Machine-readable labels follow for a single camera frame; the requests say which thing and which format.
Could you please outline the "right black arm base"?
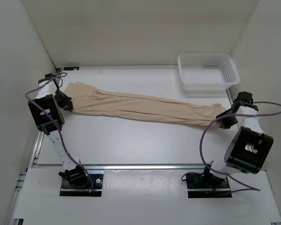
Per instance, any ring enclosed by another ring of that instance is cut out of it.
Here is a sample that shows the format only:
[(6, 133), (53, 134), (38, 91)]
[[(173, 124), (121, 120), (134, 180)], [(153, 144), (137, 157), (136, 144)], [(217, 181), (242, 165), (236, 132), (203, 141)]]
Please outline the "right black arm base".
[(231, 198), (232, 193), (227, 178), (214, 175), (188, 172), (181, 177), (187, 185), (188, 198)]

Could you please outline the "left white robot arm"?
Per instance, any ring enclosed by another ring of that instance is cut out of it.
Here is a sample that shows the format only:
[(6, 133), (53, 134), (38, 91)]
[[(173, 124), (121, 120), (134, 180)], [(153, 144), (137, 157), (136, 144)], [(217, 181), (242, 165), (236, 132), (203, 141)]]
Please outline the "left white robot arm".
[(46, 74), (38, 81), (38, 88), (28, 91), (25, 97), (37, 129), (49, 138), (62, 161), (64, 171), (59, 172), (59, 176), (71, 186), (83, 188), (88, 184), (89, 176), (80, 161), (74, 159), (66, 149), (61, 134), (65, 124), (61, 110), (73, 110), (72, 99), (60, 90), (59, 81), (66, 75)]

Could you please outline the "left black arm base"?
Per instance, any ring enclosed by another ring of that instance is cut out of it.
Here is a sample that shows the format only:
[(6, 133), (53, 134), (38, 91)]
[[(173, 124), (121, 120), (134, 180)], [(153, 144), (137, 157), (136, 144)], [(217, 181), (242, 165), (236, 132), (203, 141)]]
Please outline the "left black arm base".
[(60, 185), (60, 196), (67, 197), (101, 197), (102, 188), (104, 182), (104, 175), (102, 173), (90, 174), (92, 180), (89, 181), (89, 177), (82, 173), (74, 173), (71, 177), (66, 177), (64, 172), (59, 172), (59, 176), (62, 178)]

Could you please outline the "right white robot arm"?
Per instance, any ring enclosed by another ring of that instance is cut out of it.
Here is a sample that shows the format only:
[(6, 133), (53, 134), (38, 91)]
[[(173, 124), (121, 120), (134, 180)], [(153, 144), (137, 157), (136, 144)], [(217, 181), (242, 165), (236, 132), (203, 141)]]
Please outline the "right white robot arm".
[(273, 145), (274, 139), (261, 129), (257, 119), (259, 109), (252, 94), (239, 92), (230, 109), (219, 114), (216, 123), (222, 129), (238, 124), (239, 130), (228, 146), (224, 158), (208, 163), (201, 183), (212, 187), (235, 173), (257, 174)]

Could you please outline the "beige trousers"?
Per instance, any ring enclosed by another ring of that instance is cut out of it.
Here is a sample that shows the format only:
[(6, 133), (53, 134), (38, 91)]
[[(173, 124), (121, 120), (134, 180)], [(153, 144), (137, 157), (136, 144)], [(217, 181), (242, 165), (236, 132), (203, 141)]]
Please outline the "beige trousers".
[(166, 98), (111, 92), (81, 82), (69, 83), (73, 112), (87, 116), (107, 116), (145, 122), (207, 126), (226, 109), (219, 103), (194, 105)]

